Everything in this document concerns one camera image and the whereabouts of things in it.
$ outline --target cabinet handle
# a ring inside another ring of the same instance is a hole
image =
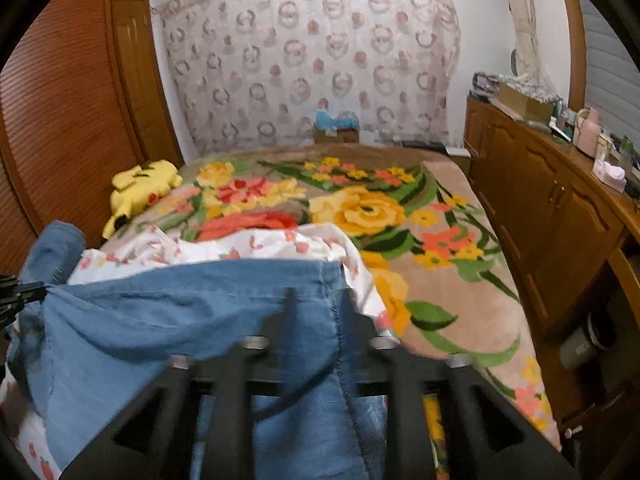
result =
[[[556,209],[560,207],[560,202],[562,202],[562,196],[564,195],[565,191],[566,189],[564,188],[564,186],[562,186],[560,188],[560,193],[558,193],[558,198],[556,199]]]
[[[558,181],[554,180],[554,186],[551,188],[551,192],[549,192],[549,202],[554,201],[554,191],[556,190],[556,187],[558,187]]]

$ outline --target patterned curtain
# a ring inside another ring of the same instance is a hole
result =
[[[449,143],[453,0],[171,0],[158,7],[201,153],[312,143],[318,107],[361,142]]]

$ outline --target wooden dresser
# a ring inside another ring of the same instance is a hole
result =
[[[472,154],[469,181],[520,290],[543,374],[545,361],[552,370],[545,381],[561,419],[593,402],[559,363],[563,339],[618,285],[640,326],[640,283],[629,262],[640,254],[640,212],[591,174],[593,159],[575,146],[473,98],[465,147]]]

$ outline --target pikachu plush toy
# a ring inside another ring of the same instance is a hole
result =
[[[111,180],[115,190],[111,193],[111,212],[102,236],[110,238],[134,216],[142,213],[163,196],[182,184],[175,166],[166,160],[151,162],[144,168],[136,166],[118,173]]]

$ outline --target pink bottle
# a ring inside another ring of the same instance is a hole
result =
[[[600,128],[600,114],[594,108],[589,109],[589,116],[580,125],[580,137],[577,148],[591,158],[596,156],[598,137],[602,132]]]

